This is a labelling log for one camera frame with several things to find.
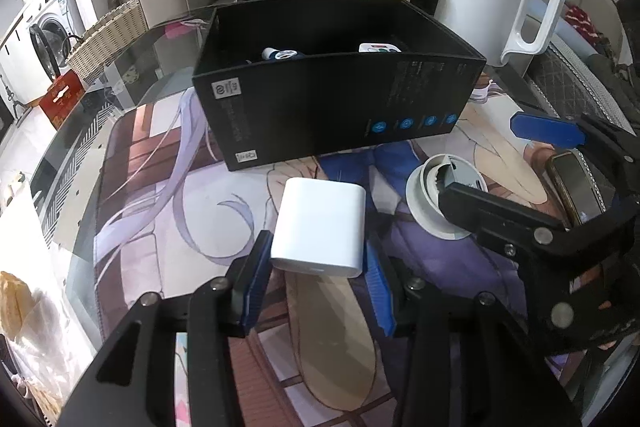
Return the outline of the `grey round tape dispenser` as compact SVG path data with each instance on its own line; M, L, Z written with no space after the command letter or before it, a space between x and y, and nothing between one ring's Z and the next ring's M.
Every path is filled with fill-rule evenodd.
M406 199L411 216L428 234L445 241L460 241L470 232L454 225L440 208L452 184L488 191L483 176L469 161L454 154L437 154L410 174Z

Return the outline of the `white power adapter block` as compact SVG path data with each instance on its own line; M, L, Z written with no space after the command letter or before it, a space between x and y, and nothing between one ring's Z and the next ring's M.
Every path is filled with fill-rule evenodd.
M270 258L282 271L359 277L363 265L366 190L353 183L286 181Z

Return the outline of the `black smartphone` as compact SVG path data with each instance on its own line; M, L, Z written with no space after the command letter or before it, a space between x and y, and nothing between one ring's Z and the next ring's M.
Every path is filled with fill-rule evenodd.
M552 155L544 170L572 227L584 225L604 211L592 176L572 150Z

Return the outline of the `white washing machine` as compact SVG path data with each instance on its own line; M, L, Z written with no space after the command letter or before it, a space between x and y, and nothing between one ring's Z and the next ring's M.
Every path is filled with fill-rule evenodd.
M9 95L24 104L41 98L68 69L70 50L84 32L75 0L28 0L1 39Z

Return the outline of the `woven wicker basket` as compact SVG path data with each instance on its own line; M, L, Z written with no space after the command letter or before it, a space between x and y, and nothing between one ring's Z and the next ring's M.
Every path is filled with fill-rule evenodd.
M147 29L139 1L129 0L105 14L76 41L67 64L80 80L88 80Z

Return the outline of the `black cardboard storage box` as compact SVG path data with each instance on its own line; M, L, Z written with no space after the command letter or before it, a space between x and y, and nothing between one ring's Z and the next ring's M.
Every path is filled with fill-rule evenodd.
M360 43L400 53L360 53ZM265 61L265 48L304 57ZM230 170L452 130L485 57L402 0L260 0L213 12L192 83Z

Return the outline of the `blue liquid bottle white cap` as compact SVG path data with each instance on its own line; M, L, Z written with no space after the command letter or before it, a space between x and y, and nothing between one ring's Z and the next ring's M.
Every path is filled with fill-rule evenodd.
M303 53L299 53L292 49L275 49L275 48L265 48L262 50L262 58L265 61L277 62L277 61L285 61L291 60L291 58L301 58L304 57Z

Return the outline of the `red gift bag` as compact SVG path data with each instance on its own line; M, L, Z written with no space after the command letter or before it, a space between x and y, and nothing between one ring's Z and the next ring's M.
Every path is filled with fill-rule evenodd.
M82 82L76 72L70 69L53 81L47 93L40 98L39 107L52 126L58 129L84 94Z

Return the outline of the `anime print desk mat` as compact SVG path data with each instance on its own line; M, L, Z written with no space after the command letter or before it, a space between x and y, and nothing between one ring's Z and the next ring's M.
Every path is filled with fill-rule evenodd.
M515 103L490 84L451 132L322 157L230 171L192 92L130 110L108 135L93 242L102 329L144 294L171 298L220 277L260 232L280 242L255 328L231 343L251 426L387 426L405 346L375 321L356 246L367 209L385 250L451 294L491 291L516 317L516 266L461 233L444 235L422 207L426 170L473 166L494 195L554 217L544 183L553 146L518 139ZM293 233L299 241L286 245Z

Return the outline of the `white colourful button remote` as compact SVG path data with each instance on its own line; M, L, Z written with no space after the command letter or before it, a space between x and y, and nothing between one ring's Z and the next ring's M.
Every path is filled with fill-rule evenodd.
M401 49L390 43L360 43L358 46L360 53L400 53Z

